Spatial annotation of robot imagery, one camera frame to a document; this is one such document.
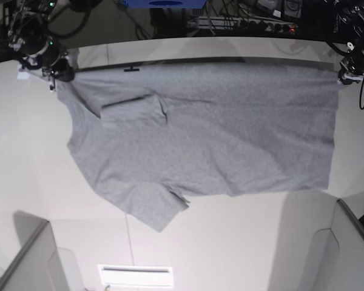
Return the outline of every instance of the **white label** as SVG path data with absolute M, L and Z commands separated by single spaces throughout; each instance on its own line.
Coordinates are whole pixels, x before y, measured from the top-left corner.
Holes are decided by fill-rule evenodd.
M 279 10 L 274 10 L 273 15 L 275 17 L 280 17 L 281 16 L 281 12 Z

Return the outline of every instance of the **electronic equipment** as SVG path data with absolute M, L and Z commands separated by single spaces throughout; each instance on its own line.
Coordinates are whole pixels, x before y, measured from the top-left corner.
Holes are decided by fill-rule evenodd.
M 83 12 L 80 25 L 70 33 L 57 34 L 49 30 L 50 15 L 57 0 L 17 0 L 8 27 L 8 38 L 0 40 L 0 45 L 7 46 L 13 59 L 19 61 L 22 70 L 41 70 L 42 78 L 55 89 L 55 80 L 70 82 L 75 77 L 73 67 L 69 63 L 68 51 L 61 45 L 60 39 L 76 35 L 89 19 L 91 10 L 102 0 L 69 0 L 67 8 L 75 12 Z
M 284 0 L 283 1 L 284 18 L 287 20 L 299 19 L 302 15 L 302 0 Z
M 216 30 L 244 30 L 256 33 L 274 33 L 276 36 L 292 36 L 297 32 L 298 26 L 294 23 L 277 21 L 275 19 L 262 20 L 253 16 L 246 18 L 224 18 L 206 16 L 191 16 L 187 20 L 189 29 L 209 29 L 210 26 Z
M 332 2 L 331 5 L 337 10 L 340 25 L 351 28 L 352 35 L 348 36 L 346 51 L 327 40 L 335 52 L 344 56 L 340 63 L 339 80 L 343 84 L 351 84 L 359 77 L 364 79 L 364 6 L 354 5 L 351 1 Z
M 281 0 L 257 0 L 256 6 L 263 11 L 273 14 L 278 2 L 281 2 Z

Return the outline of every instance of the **white panel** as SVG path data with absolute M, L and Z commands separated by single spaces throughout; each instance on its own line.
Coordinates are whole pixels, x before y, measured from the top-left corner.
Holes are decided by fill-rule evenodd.
M 99 265 L 105 286 L 136 288 L 173 288 L 171 267 L 139 267 Z
M 364 191 L 364 110 L 359 109 L 359 93 L 360 84 L 343 87 L 339 92 L 329 183 L 329 193 L 337 197 Z M 351 198 L 353 202 L 348 201 L 349 206 L 356 207 L 359 202 L 363 207 L 363 203 L 356 200 Z M 363 211 L 356 210 L 356 214 L 361 215 Z
M 84 281 L 75 254 L 67 249 L 57 249 L 70 291 L 84 291 Z
M 328 287 L 319 291 L 364 291 L 364 240 L 339 206 L 332 231 L 340 246 L 339 260 Z
M 56 291 L 79 291 L 70 288 L 67 281 L 67 275 L 64 272 L 62 262 L 56 250 L 54 251 L 51 258 L 46 262 L 46 269 Z
M 336 240 L 333 232 L 329 230 L 329 236 L 324 249 L 323 259 L 318 270 L 318 275 L 313 284 L 313 291 L 325 291 L 328 289 L 330 279 L 340 255 L 339 252 L 339 242 Z
M 108 64 L 108 48 L 106 44 L 81 47 L 78 55 L 78 67 L 90 68 Z
M 29 251 L 23 257 L 16 271 L 12 274 L 2 291 L 57 291 L 53 279 L 59 280 L 62 291 L 68 291 L 66 279 L 62 272 L 55 269 L 56 276 L 51 278 L 47 270 L 47 262 L 55 251 L 55 241 L 50 225 L 47 225 Z

